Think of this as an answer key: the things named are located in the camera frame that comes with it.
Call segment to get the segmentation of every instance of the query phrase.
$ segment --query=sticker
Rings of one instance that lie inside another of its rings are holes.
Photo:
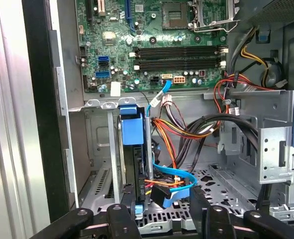
[[[121,92],[120,82],[112,81],[110,87],[110,96],[119,97]]]

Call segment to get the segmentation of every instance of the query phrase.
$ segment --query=cable tie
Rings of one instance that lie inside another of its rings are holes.
[[[222,104],[223,104],[224,106],[226,106],[226,105],[230,105],[231,103],[232,103],[232,100],[230,100],[230,99],[226,99],[226,100],[222,101]]]

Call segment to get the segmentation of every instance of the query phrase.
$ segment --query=black ram slot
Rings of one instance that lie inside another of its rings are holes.
[[[138,58],[166,58],[166,57],[192,57],[215,56],[219,52],[218,46],[184,46],[184,47],[157,47],[134,48]]]
[[[194,70],[215,68],[219,65],[217,59],[201,59],[201,60],[160,60],[160,61],[140,61],[140,70],[155,71],[160,69],[176,69],[176,70]]]
[[[92,0],[85,0],[86,4],[86,18],[89,24],[92,23],[92,17],[93,17],[93,10],[92,10]]]

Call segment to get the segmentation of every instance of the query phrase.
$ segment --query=metal bracket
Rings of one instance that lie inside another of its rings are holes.
[[[85,103],[82,107],[71,108],[69,112],[79,112],[82,110],[90,109],[90,108],[102,108],[103,110],[114,110],[118,108],[118,106],[125,106],[125,105],[136,105],[136,99],[133,97],[125,97],[120,98],[118,101],[100,101],[97,99],[89,100]]]
[[[194,8],[194,13],[196,17],[193,20],[193,23],[190,24],[190,26],[193,27],[194,32],[209,32],[209,31],[219,31],[219,30],[230,32],[234,28],[236,28],[239,20],[234,20],[234,18],[236,14],[239,12],[240,8],[235,7],[235,4],[239,3],[239,0],[226,0],[226,3],[227,3],[228,19],[222,20],[222,21],[212,21],[211,23],[206,25],[204,23],[204,17],[203,17],[204,0],[193,0],[193,8]],[[223,24],[227,24],[231,22],[235,22],[236,24],[230,30],[226,30],[223,27],[207,29],[207,30],[198,30],[199,28],[213,27],[213,26],[223,25]]]
[[[293,172],[289,167],[290,147],[287,145],[291,141],[291,131],[291,126],[259,129],[257,168],[260,184],[291,180]]]

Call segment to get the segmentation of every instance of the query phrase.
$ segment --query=white label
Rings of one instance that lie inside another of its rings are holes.
[[[142,4],[136,4],[135,5],[135,12],[143,12],[143,5]]]
[[[120,19],[124,19],[125,18],[125,11],[121,11],[119,14],[119,18]]]
[[[120,82],[112,81],[110,87],[110,96],[119,97],[121,92]]]

